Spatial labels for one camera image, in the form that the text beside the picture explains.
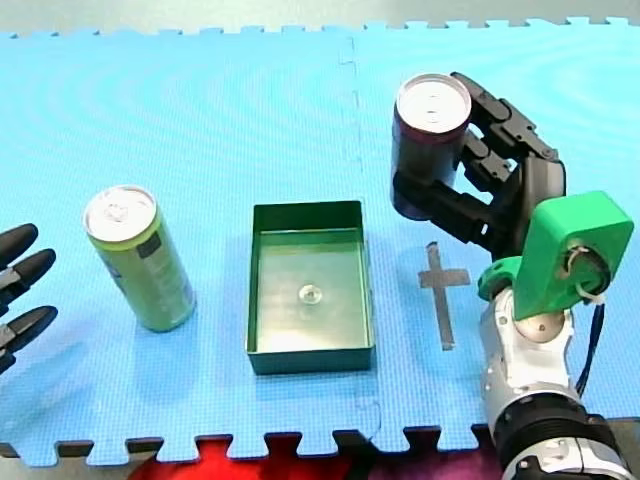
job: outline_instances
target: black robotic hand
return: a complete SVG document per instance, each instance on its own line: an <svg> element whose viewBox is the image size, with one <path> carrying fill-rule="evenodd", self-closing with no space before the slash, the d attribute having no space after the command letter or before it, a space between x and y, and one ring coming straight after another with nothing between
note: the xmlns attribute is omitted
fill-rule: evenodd
<svg viewBox="0 0 640 480"><path fill-rule="evenodd" d="M42 250L13 265L38 237L35 225L26 224L0 233L0 317L8 305L25 293L53 265L56 254ZM0 374L16 361L13 354L40 335L58 314L55 307L35 308L6 324L0 324Z"/></svg>

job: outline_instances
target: cable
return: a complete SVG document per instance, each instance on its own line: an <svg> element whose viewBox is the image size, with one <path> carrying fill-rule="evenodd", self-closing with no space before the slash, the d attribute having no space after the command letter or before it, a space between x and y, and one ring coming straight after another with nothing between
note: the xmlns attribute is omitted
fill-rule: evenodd
<svg viewBox="0 0 640 480"><path fill-rule="evenodd" d="M584 389L587 386L587 380L589 379L589 372L591 371L591 364L593 363L593 357L596 353L598 341L600 340L600 334L602 333L602 326L604 324L604 303L596 305L591 318L591 334L589 337L589 347L587 349L587 358L582 369L582 373L576 382L576 391L578 395L582 396Z"/></svg>

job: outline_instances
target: can label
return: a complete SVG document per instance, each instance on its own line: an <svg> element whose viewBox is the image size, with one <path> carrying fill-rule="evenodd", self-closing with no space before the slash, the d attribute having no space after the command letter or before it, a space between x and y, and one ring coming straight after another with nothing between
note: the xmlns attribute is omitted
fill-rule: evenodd
<svg viewBox="0 0 640 480"><path fill-rule="evenodd" d="M190 316L195 295L164 225L135 248L99 253L142 325L166 331Z"/></svg>

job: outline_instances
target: foam mat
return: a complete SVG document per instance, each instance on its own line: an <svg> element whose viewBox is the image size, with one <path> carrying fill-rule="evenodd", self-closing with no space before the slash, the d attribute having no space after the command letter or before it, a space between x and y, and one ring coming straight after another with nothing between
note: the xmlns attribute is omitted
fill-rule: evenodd
<svg viewBox="0 0 640 480"><path fill-rule="evenodd" d="M440 449L474 448L484 305L473 285L448 289L456 346L442 351L418 273L432 241L443 268L467 268L472 284L489 257L393 211L399 84L424 71L471 76L538 124L571 193L607 190L640 219L640 30L623 19L529 24L0 36L0 230L34 222L37 246L58 253L12 313L60 310L0 377L0 443L31 466L78 441L93 443L90 464L125 463L126 442L142 438L163 439L162 461L193 460L196 439L227 435L229 455L260 457L266 434L290 432L301 455L335 453L341 431L403 451L405 429L434 427ZM119 183L155 194L198 293L197 315L169 334L136 325L82 228L86 202ZM344 199L365 212L376 365L258 378L244 351L252 206ZM639 270L634 235L585 394L608 417L640 414ZM591 312L576 313L574 375Z"/></svg>

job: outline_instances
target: can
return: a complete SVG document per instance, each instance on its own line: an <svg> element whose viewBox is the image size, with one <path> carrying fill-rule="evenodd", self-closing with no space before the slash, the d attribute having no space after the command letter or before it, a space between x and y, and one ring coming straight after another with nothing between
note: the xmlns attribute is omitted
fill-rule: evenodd
<svg viewBox="0 0 640 480"><path fill-rule="evenodd" d="M393 188L396 175L428 188L455 180L464 134L471 117L471 95L449 75L422 74L398 91L393 112L392 203L412 220L429 220L429 212L412 205Z"/></svg>
<svg viewBox="0 0 640 480"><path fill-rule="evenodd" d="M87 205L84 226L144 327L165 332L191 316L194 291L149 192L133 185L100 192Z"/></svg>

